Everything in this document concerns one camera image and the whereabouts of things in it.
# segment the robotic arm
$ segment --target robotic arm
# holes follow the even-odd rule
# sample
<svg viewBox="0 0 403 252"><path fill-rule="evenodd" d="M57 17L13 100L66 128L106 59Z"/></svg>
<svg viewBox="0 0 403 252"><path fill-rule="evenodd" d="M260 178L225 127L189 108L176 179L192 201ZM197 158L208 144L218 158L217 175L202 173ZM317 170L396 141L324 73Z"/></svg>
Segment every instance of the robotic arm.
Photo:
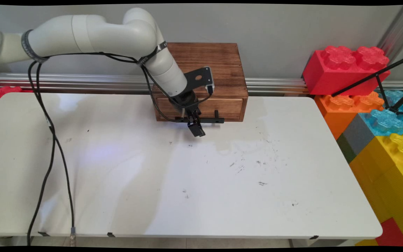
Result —
<svg viewBox="0 0 403 252"><path fill-rule="evenodd" d="M128 10L122 24L109 24L98 15L58 16L24 35L26 38L23 40L22 34L0 32L0 64L29 59L45 61L49 56L60 54L100 52L143 59L146 61L144 66L174 107L179 111L185 108L188 127L193 135L205 135L193 89L205 85L212 94L214 81L211 69L205 67L205 71L199 69L183 74L169 52L158 25L146 10ZM161 50L151 56L158 48ZM202 80L195 82L193 75L201 75Z"/></svg>

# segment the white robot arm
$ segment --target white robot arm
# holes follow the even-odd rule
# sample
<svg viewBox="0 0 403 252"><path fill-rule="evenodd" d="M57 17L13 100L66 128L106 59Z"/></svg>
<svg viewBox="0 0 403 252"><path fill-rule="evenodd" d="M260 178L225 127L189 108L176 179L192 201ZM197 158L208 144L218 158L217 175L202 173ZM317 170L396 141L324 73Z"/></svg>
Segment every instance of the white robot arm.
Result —
<svg viewBox="0 0 403 252"><path fill-rule="evenodd" d="M30 60L21 45L22 34L0 32L0 64ZM28 34L29 45L40 57L70 53L112 53L139 59L164 39L146 10L128 10L122 24L109 24L98 15L58 16ZM167 48L145 63L155 81L169 96L180 94L187 80Z"/></svg>

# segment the giant toy brick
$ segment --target giant toy brick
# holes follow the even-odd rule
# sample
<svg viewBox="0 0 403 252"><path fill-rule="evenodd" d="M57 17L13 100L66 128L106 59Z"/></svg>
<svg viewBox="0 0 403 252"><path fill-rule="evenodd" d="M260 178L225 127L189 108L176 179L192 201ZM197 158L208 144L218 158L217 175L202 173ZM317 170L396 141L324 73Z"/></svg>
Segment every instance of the giant toy brick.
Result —
<svg viewBox="0 0 403 252"><path fill-rule="evenodd" d="M376 139L389 156L390 161L386 161L384 165L389 166L393 162L394 166L386 169L374 181L374 188L403 233L403 135L377 136ZM374 158L381 160L387 157Z"/></svg>
<svg viewBox="0 0 403 252"><path fill-rule="evenodd" d="M344 158L346 159L347 163L351 163L352 160L355 158L355 153L353 152L351 146L346 140L346 137L344 137L343 134L339 136L337 139L337 144L340 147L340 150L343 153Z"/></svg>
<svg viewBox="0 0 403 252"><path fill-rule="evenodd" d="M376 239L363 240L361 242L356 243L355 245L356 246L379 246L379 244L377 244Z"/></svg>
<svg viewBox="0 0 403 252"><path fill-rule="evenodd" d="M379 222L393 218L403 234L403 135L376 136L349 166Z"/></svg>
<svg viewBox="0 0 403 252"><path fill-rule="evenodd" d="M393 106L400 100L400 98L403 96L403 92L400 90L387 90L385 91L385 96L387 97L387 102L390 106ZM403 112L403 104L402 106L399 107L399 111Z"/></svg>
<svg viewBox="0 0 403 252"><path fill-rule="evenodd" d="M382 230L382 235L376 238L379 246L403 247L403 234L393 218L382 223Z"/></svg>
<svg viewBox="0 0 403 252"><path fill-rule="evenodd" d="M344 132L357 113L383 110L383 99L379 98L376 92L371 92L368 96L315 96L314 100L335 140Z"/></svg>
<svg viewBox="0 0 403 252"><path fill-rule="evenodd" d="M365 163L356 157L352 160L349 166L379 222L382 223L391 218L392 215L388 212L387 206L385 206L383 199L377 193L376 188L374 188L373 183L368 177L368 174L366 174L367 169L365 168L367 168L367 166L365 166Z"/></svg>
<svg viewBox="0 0 403 252"><path fill-rule="evenodd" d="M323 51L315 51L303 72L304 81L311 95L331 95L387 66L389 59L377 47L359 47L351 51L344 46L328 46ZM390 71L381 73L383 81ZM366 96L377 87L372 78L342 95Z"/></svg>
<svg viewBox="0 0 403 252"><path fill-rule="evenodd" d="M353 152L358 155L375 136L403 134L403 121L389 110L358 113L343 132Z"/></svg>

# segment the gray lego block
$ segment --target gray lego block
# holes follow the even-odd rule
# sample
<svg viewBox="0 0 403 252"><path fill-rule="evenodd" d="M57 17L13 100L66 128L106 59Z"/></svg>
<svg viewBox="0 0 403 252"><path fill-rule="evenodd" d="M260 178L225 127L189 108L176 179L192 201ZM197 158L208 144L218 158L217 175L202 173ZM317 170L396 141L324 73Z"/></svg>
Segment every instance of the gray lego block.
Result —
<svg viewBox="0 0 403 252"><path fill-rule="evenodd" d="M358 155L374 138L373 132L368 128L359 114L354 117L349 126L345 129L343 136L346 138L355 155Z"/></svg>

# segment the black cable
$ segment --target black cable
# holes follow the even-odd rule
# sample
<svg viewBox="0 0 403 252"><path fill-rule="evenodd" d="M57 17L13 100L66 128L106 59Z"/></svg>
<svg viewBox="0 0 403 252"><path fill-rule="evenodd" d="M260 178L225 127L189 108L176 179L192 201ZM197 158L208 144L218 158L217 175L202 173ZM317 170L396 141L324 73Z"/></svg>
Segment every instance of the black cable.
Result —
<svg viewBox="0 0 403 252"><path fill-rule="evenodd" d="M174 123L180 123L181 121L172 120L172 119L168 118L167 116L165 116L163 114L163 112L161 112L161 110L158 108L158 105L156 104L155 99L154 99L153 94L152 94L152 89L150 88L149 78L147 78L146 67L142 66L141 69L142 69L142 72L144 73L144 76L146 77L147 87L149 88L149 93L150 93L150 97L152 98L153 105L155 106L156 110L158 110L158 113L162 117L164 117L164 119L166 119L168 121L173 121Z"/></svg>
<svg viewBox="0 0 403 252"><path fill-rule="evenodd" d="M30 73L31 73L31 71L32 71L32 67L33 67L36 63L37 63L37 62L33 62L32 64L30 64L29 70L28 70L28 72L27 72L27 75L28 75L28 77L29 77L30 86L32 87L33 90L34 90L35 88L34 88L34 83L32 82L32 77L30 76ZM39 98L38 95L35 93L35 91L34 91L34 94L35 94L35 97L37 97L37 100L40 101L40 98ZM40 106L41 106L43 112L45 113L46 117L49 118L49 115L48 115L48 113L46 112L46 109L44 108L44 105L43 105L42 103L40 103ZM51 151L51 161L50 161L50 163L49 163L48 171L46 172L46 175L45 175L44 178L43 178L43 183L42 183L42 185L41 185L40 197L38 198L37 207L35 208L34 216L32 217L32 220L31 220L30 225L29 225L29 229L28 229L28 231L27 231L27 245L28 245L28 246L30 246L30 233L31 233L31 231L32 231L32 226L34 225L35 218L37 217L38 210L40 209L41 199L43 198L43 193L44 193L44 187L45 187L45 185L46 185L46 181L48 180L48 176L49 176L49 173L51 172L52 164L53 164L53 162L54 162L55 148L56 148L56 142L53 141L53 143L52 143L52 151Z"/></svg>
<svg viewBox="0 0 403 252"><path fill-rule="evenodd" d="M28 70L29 82L30 82L30 85L32 87L32 91L35 94L35 97L37 98L38 102L40 103L40 106L42 107L43 112L45 113L45 116L47 117L47 119L48 119L48 121L50 123L49 129L51 130L51 133L53 135L54 145L55 145L55 142L57 142L57 145L59 147L59 150L60 150L60 153L61 153L61 156L62 156L64 170L65 170L65 174L66 174L66 183L67 183L67 187L68 187L69 205L70 205L70 208L71 208L71 226L74 227L74 207L72 205L72 196L71 196L71 188L70 188L70 183L69 183L68 167L66 165L66 160L65 160L65 157L64 157L63 149L62 149L61 144L60 144L60 142L59 142L59 140L58 140L58 138L56 136L56 131L55 131L54 124L53 124L51 118L49 117L48 113L46 112L46 108L45 108L45 106L43 104L43 100L41 98L41 93L40 93L40 69L41 69L42 64L38 64L38 68L37 68L37 76L36 76L37 89L34 88L34 84L32 82L31 72L32 72L32 67L35 64L36 64L36 62L33 62L29 67L29 70ZM28 237L30 237L30 232L32 230L32 225L33 225L33 223L35 221L35 218L36 218L36 215L37 215L37 212L38 212L38 208L40 207L40 204L41 204L42 197L43 197L43 193L40 193L40 198L38 200L37 209L35 211L34 217L32 218L31 225L29 227Z"/></svg>
<svg viewBox="0 0 403 252"><path fill-rule="evenodd" d="M119 62L127 62L127 63L136 63L136 62L137 62L136 59L134 59L134 58L132 58L132 57L129 57L129 56L116 55L116 54L104 53L104 52L94 52L94 53L68 53L68 54L62 54L62 55L76 55L76 54L104 55L104 56L109 57L110 59L114 59L114 60L119 61ZM118 59L118 58L116 58L115 56L118 56L118 57L126 57L126 58L131 59L131 61L128 61L128 60L125 60L125 59ZM46 172L46 174L45 174L45 176L44 176L44 178L43 178L43 183L42 183L42 186L41 186L40 196L39 196L38 202L37 202L37 207L35 208L34 216L32 217L32 220L31 220L30 225L29 225L29 229L28 229L28 231L27 231L27 245L28 245L28 246L30 246L30 233L32 232L32 227L33 227L33 225L34 225L35 218L37 218L37 214L38 214L38 211L39 211L39 209L40 209L41 201L42 201L42 199L43 199L44 188L45 188L46 182L47 182L47 180L48 180L49 174L50 174L50 172L51 172L51 170L52 170L52 165L53 165L53 162L54 162L54 154L55 154L56 142L57 142L57 145L58 145L58 147L59 147L59 150L60 150L60 153L61 153L61 156L62 156L63 165L64 165L64 170L65 170L65 174L66 174L66 183L67 183L67 187L68 187L69 204L70 204L70 208L71 208L71 226L72 226L72 228L74 228L74 207L73 207L73 204L72 204L72 196L71 196L71 188L70 188L70 183L69 183L68 168L67 168L67 166L66 166L66 160L65 160L65 157L64 157L64 152L63 152L63 149L62 149L62 147L61 147L61 145L60 145L60 142L59 142L59 140L58 140L58 138L57 138L57 136L56 136L56 131L55 131L54 124L53 124L53 122L52 122L52 120L51 120L51 118L50 118L48 112L46 111L46 108L45 108L45 106L44 106L44 104L43 104L43 99L41 98L41 92L40 92L40 69L41 69L42 64L38 64L38 67L37 67L37 72L36 72L36 74L37 74L37 75L36 75L36 84L37 84L36 86L37 86L37 87L36 87L36 88L35 88L35 86L34 86L34 82L32 81L32 76L31 76L32 67L34 67L34 65L35 65L36 63L37 63L37 62L34 61L34 62L32 62L32 64L30 64L29 69L28 69L28 71L27 71L27 75L28 75L28 77L29 77L29 83L30 83L30 86L31 86L31 88L32 88L32 91L34 92L34 95L35 95L35 97L36 97L38 103L40 104L40 107L42 108L43 113L44 113L44 115L46 116L46 119L48 120L48 122L49 122L49 124L50 124L49 129L50 129L50 131L51 131L51 133L52 133L52 135L53 135L54 141L53 141L53 143L52 143L51 161L50 161L50 163L49 163L48 171ZM200 104L201 102L204 102L205 100L209 99L209 98L212 96L212 89L210 89L209 96L206 97L205 99L202 99L202 100L200 100L200 101L198 101L198 102L196 102L195 104L192 104L192 105L190 105L190 106L186 106L186 107L185 107L185 106L181 106L181 105L177 104L176 102L174 102L174 101L171 99L171 97L163 90L163 88L161 88L161 86L158 85L158 83L154 80L154 78L151 76L151 74L149 73L149 71L147 70L147 68L146 68L145 66L142 66L141 69L142 69L142 72L144 73L144 77L146 78L147 88L149 89L150 97L152 98L152 102L153 102L154 107L156 108L156 110L158 111L158 113L160 113L160 115L161 115L163 118L165 118L166 120L168 120L168 121L172 121L172 122L175 122L175 123L180 123L180 122L182 121L182 119L181 119L181 120L172 120L172 119L166 117L166 116L163 114L163 112L161 112L161 110L159 109L159 107L158 107L158 105L156 104L155 99L154 99L154 97L153 97L153 93L152 93L152 89L150 88L150 82L149 82L148 76L149 76L150 79L153 81L153 83L163 92L163 94L165 94L165 96L167 96L174 104L176 104L177 106L181 107L182 109L186 109L186 108L191 107L191 106L193 106L193 105Z"/></svg>
<svg viewBox="0 0 403 252"><path fill-rule="evenodd" d="M113 57L111 55L106 55L106 56L109 57L110 59L114 59L115 61L119 61L119 62L127 62L127 63L136 63L137 62L136 60L135 61L127 61L125 59L118 59L118 58L115 58L115 57Z"/></svg>

